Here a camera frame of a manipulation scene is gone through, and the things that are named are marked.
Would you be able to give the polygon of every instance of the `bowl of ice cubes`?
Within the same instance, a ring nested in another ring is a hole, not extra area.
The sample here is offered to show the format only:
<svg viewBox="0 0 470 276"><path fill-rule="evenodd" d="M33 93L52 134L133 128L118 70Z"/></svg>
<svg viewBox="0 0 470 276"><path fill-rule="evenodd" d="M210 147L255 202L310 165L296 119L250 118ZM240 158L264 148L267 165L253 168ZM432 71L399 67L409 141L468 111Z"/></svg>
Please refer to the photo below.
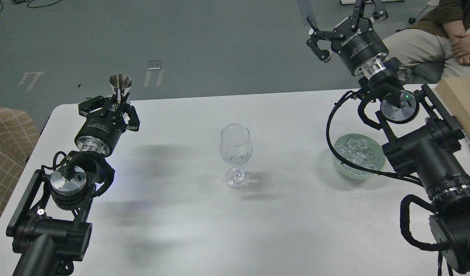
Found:
<svg viewBox="0 0 470 276"><path fill-rule="evenodd" d="M345 159L364 168L380 171L385 165L386 157L382 147L368 136L349 133L335 141L333 147ZM334 157L335 165L343 175L353 179L366 179L374 173L352 168Z"/></svg>

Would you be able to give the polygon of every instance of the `glass stem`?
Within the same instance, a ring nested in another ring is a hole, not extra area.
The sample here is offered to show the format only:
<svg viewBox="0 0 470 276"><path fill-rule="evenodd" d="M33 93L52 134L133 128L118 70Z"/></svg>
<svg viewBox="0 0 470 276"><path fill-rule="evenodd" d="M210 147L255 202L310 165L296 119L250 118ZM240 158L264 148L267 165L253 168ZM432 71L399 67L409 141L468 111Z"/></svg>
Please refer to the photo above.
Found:
<svg viewBox="0 0 470 276"><path fill-rule="evenodd" d="M242 180L243 180L243 178L244 178L245 175L244 175L243 172L240 170L240 166L237 166L237 167L236 167L236 171L235 171L235 173L233 174L233 176L235 177L235 180L237 180L237 181L242 181Z"/></svg>

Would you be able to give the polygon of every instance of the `brown jacket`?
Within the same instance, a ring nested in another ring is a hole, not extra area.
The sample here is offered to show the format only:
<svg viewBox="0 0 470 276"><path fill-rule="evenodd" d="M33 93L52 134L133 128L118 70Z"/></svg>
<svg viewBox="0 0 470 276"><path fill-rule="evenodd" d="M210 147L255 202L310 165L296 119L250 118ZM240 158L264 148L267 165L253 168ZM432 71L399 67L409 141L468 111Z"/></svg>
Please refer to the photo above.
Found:
<svg viewBox="0 0 470 276"><path fill-rule="evenodd" d="M438 7L425 14L411 28L448 37L442 24L458 20L463 21L465 30L470 28L470 0L440 0Z"/></svg>

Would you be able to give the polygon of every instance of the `wine glass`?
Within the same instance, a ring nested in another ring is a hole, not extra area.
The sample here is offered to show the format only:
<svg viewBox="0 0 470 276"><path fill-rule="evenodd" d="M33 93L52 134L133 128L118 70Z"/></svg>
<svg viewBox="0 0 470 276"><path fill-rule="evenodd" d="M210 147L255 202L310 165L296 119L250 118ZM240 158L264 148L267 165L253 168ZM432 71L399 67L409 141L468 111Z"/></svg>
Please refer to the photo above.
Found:
<svg viewBox="0 0 470 276"><path fill-rule="evenodd" d="M235 165L226 173L228 185L235 189L247 187L252 179L252 174L247 168L241 166L252 156L250 132L247 127L241 124L226 126L221 131L219 150L224 161Z"/></svg>

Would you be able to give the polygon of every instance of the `green bowl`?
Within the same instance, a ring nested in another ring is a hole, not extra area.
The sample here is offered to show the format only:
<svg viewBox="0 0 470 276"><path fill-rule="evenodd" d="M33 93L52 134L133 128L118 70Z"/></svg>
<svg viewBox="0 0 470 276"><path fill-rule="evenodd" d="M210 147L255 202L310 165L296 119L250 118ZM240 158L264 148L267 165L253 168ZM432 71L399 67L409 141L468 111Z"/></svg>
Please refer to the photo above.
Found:
<svg viewBox="0 0 470 276"><path fill-rule="evenodd" d="M383 154L382 147L375 140L371 139L370 137L364 136L364 135L361 135L361 134L358 134L358 133L349 133L349 134L341 136L339 139L337 139L337 141L335 141L335 143L333 144L333 147L335 149L337 149L337 147L340 146L340 145L347 145L347 142L351 138L354 138L356 140L366 139L366 142L368 143L368 149L371 152L373 152L378 158L378 160L376 162L377 171L381 171L381 169L385 165L385 161L386 161L387 158ZM335 166L337 167L337 170L340 171L340 173L342 173L343 175L345 175L349 178L366 179L366 178L369 178L369 177L375 175L374 173L373 174L366 174L366 175L360 175L360 174L353 173L352 171L348 171L347 169L345 169L343 167L344 164L342 164L341 161L339 159L337 159L337 157L334 156L333 160L334 160Z"/></svg>

